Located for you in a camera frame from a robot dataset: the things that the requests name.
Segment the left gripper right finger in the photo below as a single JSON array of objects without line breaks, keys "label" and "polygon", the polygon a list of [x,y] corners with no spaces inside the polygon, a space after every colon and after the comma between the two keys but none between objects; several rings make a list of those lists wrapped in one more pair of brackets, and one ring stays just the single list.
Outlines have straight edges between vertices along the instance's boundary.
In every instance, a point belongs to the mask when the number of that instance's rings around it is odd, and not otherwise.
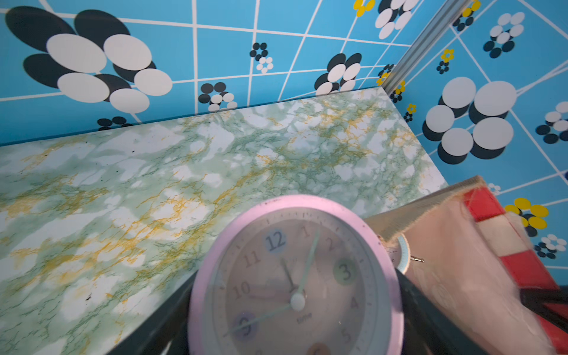
[{"label": "left gripper right finger", "polygon": [[486,354],[405,275],[397,272],[405,325],[403,354]]}]

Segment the blue twin-bell alarm clock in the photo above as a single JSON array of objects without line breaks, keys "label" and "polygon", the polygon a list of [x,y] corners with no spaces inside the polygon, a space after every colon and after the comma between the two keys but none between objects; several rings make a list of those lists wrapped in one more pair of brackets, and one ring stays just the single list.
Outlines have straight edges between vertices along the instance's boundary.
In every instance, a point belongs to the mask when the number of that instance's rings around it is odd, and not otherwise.
[{"label": "blue twin-bell alarm clock", "polygon": [[404,234],[399,234],[386,244],[386,250],[394,267],[405,274],[411,262],[424,263],[424,259],[411,254],[410,244]]}]

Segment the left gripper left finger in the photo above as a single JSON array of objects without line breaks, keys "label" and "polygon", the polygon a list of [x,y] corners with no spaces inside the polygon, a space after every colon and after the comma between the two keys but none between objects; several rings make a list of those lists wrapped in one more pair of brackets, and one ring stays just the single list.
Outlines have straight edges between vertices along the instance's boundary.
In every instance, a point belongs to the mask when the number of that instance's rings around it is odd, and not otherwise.
[{"label": "left gripper left finger", "polygon": [[196,275],[192,275],[148,319],[110,354],[188,354],[189,302]]}]

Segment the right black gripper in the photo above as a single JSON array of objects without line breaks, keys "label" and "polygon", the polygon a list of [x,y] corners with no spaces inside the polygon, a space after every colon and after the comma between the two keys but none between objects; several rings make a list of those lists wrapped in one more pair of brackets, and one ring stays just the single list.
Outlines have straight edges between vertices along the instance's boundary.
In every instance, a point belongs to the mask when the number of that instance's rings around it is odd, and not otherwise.
[{"label": "right black gripper", "polygon": [[557,328],[567,328],[567,286],[559,290],[524,288],[522,305]]}]

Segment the pink round alarm clock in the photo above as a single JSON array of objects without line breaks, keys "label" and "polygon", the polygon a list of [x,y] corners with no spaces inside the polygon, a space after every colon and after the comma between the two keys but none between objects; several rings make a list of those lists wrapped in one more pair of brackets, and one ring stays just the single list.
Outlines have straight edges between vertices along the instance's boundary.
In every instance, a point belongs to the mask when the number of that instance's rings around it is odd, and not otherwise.
[{"label": "pink round alarm clock", "polygon": [[236,217],[189,303],[191,354],[400,354],[403,335],[397,270],[380,237],[312,195]]}]

